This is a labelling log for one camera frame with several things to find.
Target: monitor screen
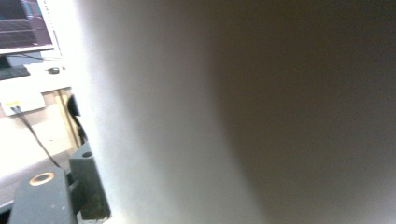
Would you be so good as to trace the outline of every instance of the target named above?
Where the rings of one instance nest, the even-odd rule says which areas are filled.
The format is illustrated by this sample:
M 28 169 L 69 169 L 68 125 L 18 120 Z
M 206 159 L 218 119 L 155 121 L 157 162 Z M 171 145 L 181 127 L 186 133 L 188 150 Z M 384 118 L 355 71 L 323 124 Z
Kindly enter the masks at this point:
M 0 0 L 0 56 L 53 49 L 37 0 Z

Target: power outlet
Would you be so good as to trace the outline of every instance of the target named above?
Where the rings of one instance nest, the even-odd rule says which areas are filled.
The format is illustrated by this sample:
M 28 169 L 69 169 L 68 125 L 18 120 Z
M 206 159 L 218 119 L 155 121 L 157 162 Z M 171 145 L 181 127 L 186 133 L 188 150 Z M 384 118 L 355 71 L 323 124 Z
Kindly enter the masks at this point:
M 11 107 L 19 106 L 22 112 L 36 110 L 39 108 L 46 107 L 44 97 L 41 93 L 25 93 L 17 95 L 9 95 L 7 97 L 3 96 L 1 101 L 1 106 L 3 107 L 4 113 L 7 116 L 15 115 Z

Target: black cable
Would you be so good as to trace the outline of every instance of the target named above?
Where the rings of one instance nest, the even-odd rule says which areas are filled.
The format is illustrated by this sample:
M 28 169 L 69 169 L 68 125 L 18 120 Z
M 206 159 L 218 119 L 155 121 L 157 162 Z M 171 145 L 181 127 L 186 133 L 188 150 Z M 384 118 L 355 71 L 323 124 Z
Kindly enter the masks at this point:
M 52 163 L 59 168 L 62 168 L 58 162 L 56 162 L 50 155 L 50 153 L 47 151 L 47 149 L 44 147 L 44 145 L 41 143 L 40 139 L 38 139 L 37 134 L 35 133 L 35 130 L 32 128 L 30 125 L 29 121 L 27 121 L 26 117 L 23 115 L 21 108 L 19 106 L 11 107 L 12 111 L 14 111 L 15 115 L 22 121 L 22 123 L 29 129 L 29 131 L 32 133 L 33 137 L 37 141 L 37 143 L 43 148 L 44 152 L 47 154 L 49 159 L 52 161 Z
M 61 59 L 57 59 L 57 58 L 53 58 L 53 59 L 45 59 L 45 58 L 37 58 L 37 57 L 32 57 L 30 55 L 27 54 L 20 54 L 21 56 L 18 55 L 10 55 L 8 57 L 11 58 L 30 58 L 30 59 L 36 59 L 36 60 L 41 60 L 41 61 L 59 61 Z

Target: black mount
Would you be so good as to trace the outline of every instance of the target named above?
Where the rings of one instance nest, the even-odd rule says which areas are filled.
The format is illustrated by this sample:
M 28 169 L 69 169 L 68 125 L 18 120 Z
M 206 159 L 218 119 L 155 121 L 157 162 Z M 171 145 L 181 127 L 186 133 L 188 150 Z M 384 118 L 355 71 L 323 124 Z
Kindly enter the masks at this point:
M 0 56 L 0 69 L 2 68 L 10 68 L 11 65 L 6 56 Z
M 9 224 L 77 224 L 110 216 L 91 148 L 87 143 L 70 158 L 70 172 L 53 167 L 20 183 Z

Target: white curved surface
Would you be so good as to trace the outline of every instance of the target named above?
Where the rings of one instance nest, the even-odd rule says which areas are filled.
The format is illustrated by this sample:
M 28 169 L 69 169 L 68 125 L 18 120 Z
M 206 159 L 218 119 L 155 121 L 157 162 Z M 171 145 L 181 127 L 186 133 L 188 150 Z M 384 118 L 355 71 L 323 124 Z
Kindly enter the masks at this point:
M 109 222 L 396 223 L 396 34 L 380 9 L 65 4 Z

